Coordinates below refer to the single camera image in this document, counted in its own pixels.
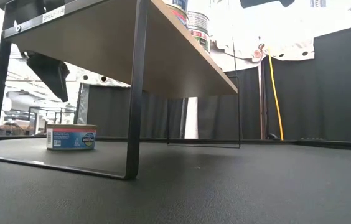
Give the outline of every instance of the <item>yellow hose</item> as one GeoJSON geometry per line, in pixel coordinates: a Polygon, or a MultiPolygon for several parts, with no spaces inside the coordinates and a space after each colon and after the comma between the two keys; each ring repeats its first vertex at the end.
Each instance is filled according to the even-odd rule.
{"type": "Polygon", "coordinates": [[[281,140],[283,141],[283,128],[282,128],[281,112],[280,112],[280,110],[279,110],[278,97],[276,96],[276,88],[275,88],[275,81],[274,81],[273,62],[272,62],[272,60],[271,60],[271,54],[269,53],[269,49],[268,49],[268,58],[269,58],[269,68],[270,68],[270,70],[271,70],[271,79],[272,79],[272,82],[273,82],[273,90],[274,90],[276,111],[278,112],[279,132],[281,133],[281,140]]]}

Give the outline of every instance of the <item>gray floor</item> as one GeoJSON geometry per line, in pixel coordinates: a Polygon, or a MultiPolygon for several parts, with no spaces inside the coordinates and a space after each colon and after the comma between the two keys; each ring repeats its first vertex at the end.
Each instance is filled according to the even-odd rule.
{"type": "MultiPolygon", "coordinates": [[[[121,171],[125,143],[46,151],[0,141],[0,156],[121,171]]],[[[351,151],[142,144],[132,182],[0,162],[0,223],[351,223],[351,151]]]]}

